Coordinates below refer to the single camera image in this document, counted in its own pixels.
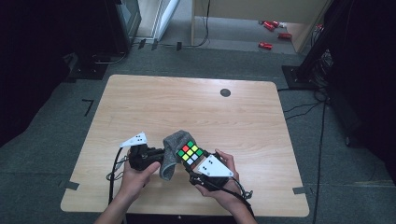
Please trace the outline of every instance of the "red object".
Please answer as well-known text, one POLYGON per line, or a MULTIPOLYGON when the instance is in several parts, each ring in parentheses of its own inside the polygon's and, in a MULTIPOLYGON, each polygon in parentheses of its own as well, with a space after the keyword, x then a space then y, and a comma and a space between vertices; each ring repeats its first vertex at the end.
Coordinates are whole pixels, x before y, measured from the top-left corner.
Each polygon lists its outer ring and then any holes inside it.
POLYGON ((271 32, 273 32, 274 30, 275 30, 275 26, 271 23, 271 22, 269 22, 269 21, 265 21, 264 22, 264 24, 263 24, 263 26, 265 27, 265 28, 267 28, 269 31, 271 31, 271 32))
POLYGON ((271 24, 273 24, 275 28, 279 27, 279 21, 271 21, 271 24))
POLYGON ((188 150, 189 150, 189 147, 188 147, 188 146, 184 146, 184 147, 183 147, 183 151, 184 151, 184 152, 187 152, 188 150))
POLYGON ((271 50, 272 49, 272 44, 268 44, 268 43, 265 43, 265 42, 260 42, 259 43, 259 48, 271 50))
POLYGON ((279 33, 277 35, 277 38, 280 38, 280 39, 291 39, 291 34, 289 34, 289 33, 279 33))

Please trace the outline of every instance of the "colorful cube face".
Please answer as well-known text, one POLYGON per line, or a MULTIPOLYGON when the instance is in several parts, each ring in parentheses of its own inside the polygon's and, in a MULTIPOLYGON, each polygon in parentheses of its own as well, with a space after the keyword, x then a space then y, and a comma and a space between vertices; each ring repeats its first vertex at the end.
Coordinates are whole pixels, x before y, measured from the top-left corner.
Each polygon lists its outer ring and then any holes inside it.
POLYGON ((198 148, 192 141, 189 141, 181 150, 178 151, 177 155, 184 161, 184 164, 188 164, 191 169, 194 169, 198 162, 202 159, 204 152, 198 148))

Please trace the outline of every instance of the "human arm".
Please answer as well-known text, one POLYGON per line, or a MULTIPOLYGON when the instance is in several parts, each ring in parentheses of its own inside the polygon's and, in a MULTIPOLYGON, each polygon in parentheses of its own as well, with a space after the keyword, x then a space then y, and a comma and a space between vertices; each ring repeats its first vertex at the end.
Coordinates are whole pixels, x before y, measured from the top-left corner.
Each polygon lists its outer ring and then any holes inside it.
MULTIPOLYGON (((216 152, 219 153, 221 158, 225 161, 226 166, 233 171, 233 178, 239 181, 239 174, 235 170, 235 164, 233 161, 233 156, 227 153, 224 153, 218 149, 216 152)), ((233 196, 230 193, 227 193, 223 190, 209 191, 203 186, 195 185, 195 187, 201 192, 204 197, 214 198, 224 209, 233 215, 236 223, 238 224, 251 224, 257 223, 254 219, 254 216, 250 214, 248 208, 245 204, 233 196)), ((227 184, 224 185, 224 188, 230 190, 232 192, 241 193, 241 189, 236 185, 235 181, 230 179, 227 184)))
POLYGON ((147 185, 150 176, 157 171, 160 166, 160 163, 156 161, 146 170, 136 171, 131 168, 128 162, 124 163, 120 190, 111 204, 94 223, 121 223, 128 208, 139 197, 140 191, 147 185))

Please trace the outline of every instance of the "black wire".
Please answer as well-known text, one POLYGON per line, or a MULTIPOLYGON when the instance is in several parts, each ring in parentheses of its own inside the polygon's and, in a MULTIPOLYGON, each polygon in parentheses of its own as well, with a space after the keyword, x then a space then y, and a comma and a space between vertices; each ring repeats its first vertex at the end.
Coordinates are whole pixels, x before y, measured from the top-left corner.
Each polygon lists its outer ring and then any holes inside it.
POLYGON ((117 164, 123 163, 123 162, 128 161, 128 160, 129 160, 128 157, 125 156, 125 159, 123 161, 118 161, 117 164))
POLYGON ((288 89, 288 88, 277 90, 277 92, 280 92, 280 91, 312 91, 312 90, 309 90, 309 89, 288 89))
POLYGON ((312 220, 313 224, 315 224, 317 222, 318 199, 319 199, 319 191, 320 191, 321 153, 322 153, 322 146, 323 146, 325 112, 326 112, 326 104, 323 104, 321 130, 320 130, 320 140, 319 140, 319 152, 318 152, 317 197, 315 198, 315 208, 314 208, 314 215, 313 215, 314 218, 312 220))
MULTIPOLYGON (((206 30, 206 34, 205 37, 203 39, 203 41, 199 44, 199 45, 186 45, 183 46, 183 48, 199 48, 201 47, 204 43, 206 43, 206 41, 209 38, 209 27, 208 27, 208 19, 209 19, 209 10, 210 10, 210 0, 207 3, 207 11, 206 11, 206 22, 204 22, 204 26, 205 26, 205 30, 206 30)), ((172 45, 172 44, 158 44, 159 46, 164 46, 164 47, 175 47, 176 45, 172 45)))
POLYGON ((231 177, 231 179, 233 179, 233 181, 235 181, 236 185, 241 189, 241 191, 242 191, 242 197, 243 197, 245 200, 250 199, 251 196, 252 196, 252 194, 253 194, 253 190, 251 190, 250 192, 246 192, 245 189, 244 189, 244 187, 242 186, 241 183, 239 183, 238 180, 236 180, 234 177, 231 177))
MULTIPOLYGON (((119 174, 117 174, 117 176, 114 177, 114 180, 121 179, 122 178, 122 174, 123 174, 123 172, 120 172, 119 174)), ((111 173, 106 176, 106 180, 110 181, 110 177, 111 177, 111 173)))
POLYGON ((306 105, 297 105, 297 106, 293 107, 292 109, 284 110, 283 113, 290 112, 291 110, 296 109, 296 108, 298 108, 298 107, 302 107, 302 106, 306 106, 306 105))
POLYGON ((311 34, 311 47, 314 46, 314 44, 317 42, 318 36, 321 35, 321 33, 323 32, 323 27, 321 27, 319 30, 317 30, 317 33, 314 36, 314 32, 312 32, 311 34))
POLYGON ((114 62, 108 62, 108 63, 100 63, 100 62, 94 62, 94 63, 98 63, 98 64, 113 64, 113 63, 119 63, 120 61, 122 61, 122 59, 124 59, 126 56, 126 52, 124 52, 121 56, 120 59, 114 61, 114 62))
POLYGON ((327 94, 326 94, 326 92, 323 92, 323 91, 321 91, 320 89, 314 91, 314 97, 315 97, 315 99, 316 99, 318 102, 327 102, 327 94), (318 96, 317 96, 317 93, 318 93, 318 92, 320 92, 320 93, 324 96, 324 99, 319 99, 319 98, 318 98, 318 96))
POLYGON ((330 69, 332 67, 332 55, 330 54, 329 50, 327 49, 320 59, 317 60, 313 73, 314 78, 311 80, 314 82, 317 86, 323 88, 328 86, 328 82, 325 79, 325 77, 328 75, 330 69))
POLYGON ((114 160, 113 169, 111 171, 110 190, 108 193, 108 204, 110 204, 113 201, 113 189, 114 189, 114 179, 115 179, 114 173, 116 172, 117 161, 119 160, 119 156, 120 156, 122 149, 123 149, 123 147, 120 147, 119 152, 117 153, 116 159, 114 160))
POLYGON ((318 102, 318 103, 314 104, 313 106, 311 106, 305 113, 303 113, 303 114, 298 114, 298 115, 293 115, 293 116, 291 116, 291 117, 286 118, 286 120, 288 120, 288 119, 293 119, 293 118, 296 118, 296 117, 300 117, 300 116, 306 115, 306 114, 308 114, 313 108, 315 108, 315 106, 320 105, 320 104, 322 104, 322 103, 323 103, 323 102, 318 102))
POLYGON ((355 0, 352 1, 352 3, 350 4, 350 8, 349 8, 349 12, 347 13, 347 19, 346 19, 346 34, 344 36, 344 43, 343 43, 343 48, 347 42, 347 30, 349 27, 349 21, 350 21, 350 14, 352 12, 352 8, 353 8, 353 4, 355 3, 355 0))
POLYGON ((234 197, 239 199, 247 207, 247 210, 249 211, 249 213, 253 216, 253 218, 255 218, 254 213, 253 213, 253 209, 251 208, 250 203, 248 203, 248 201, 244 197, 242 197, 240 194, 235 193, 235 192, 230 191, 230 190, 225 189, 225 188, 220 188, 219 186, 214 185, 214 184, 210 183, 209 181, 204 181, 204 183, 208 184, 208 185, 210 185, 210 186, 212 186, 212 187, 214 187, 216 189, 219 189, 219 190, 222 190, 222 191, 227 192, 229 194, 232 194, 234 197))

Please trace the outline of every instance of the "black tape mark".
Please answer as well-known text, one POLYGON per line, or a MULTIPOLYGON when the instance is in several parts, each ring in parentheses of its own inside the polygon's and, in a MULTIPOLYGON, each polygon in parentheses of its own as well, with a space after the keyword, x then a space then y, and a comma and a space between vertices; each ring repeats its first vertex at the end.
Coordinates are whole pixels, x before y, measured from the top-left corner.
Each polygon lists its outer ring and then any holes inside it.
POLYGON ((157 46, 158 46, 158 39, 155 38, 155 39, 154 39, 154 43, 152 43, 151 50, 155 50, 155 49, 157 48, 157 46))
POLYGON ((71 181, 67 181, 67 180, 62 180, 59 185, 59 188, 61 189, 73 189, 73 190, 77 190, 79 187, 78 183, 75 182, 71 182, 71 181))
POLYGON ((293 188, 294 194, 309 194, 309 191, 305 187, 293 188))
POLYGON ((139 49, 142 49, 143 47, 145 47, 146 44, 146 39, 142 39, 139 43, 139 49))
POLYGON ((83 101, 83 102, 91 102, 91 103, 90 103, 90 106, 88 106, 87 112, 85 112, 85 115, 84 115, 84 117, 87 117, 88 113, 90 113, 90 110, 91 110, 91 107, 92 107, 92 105, 93 105, 93 101, 94 101, 94 100, 82 99, 82 101, 83 101))
POLYGON ((176 51, 181 50, 181 42, 177 42, 176 51))

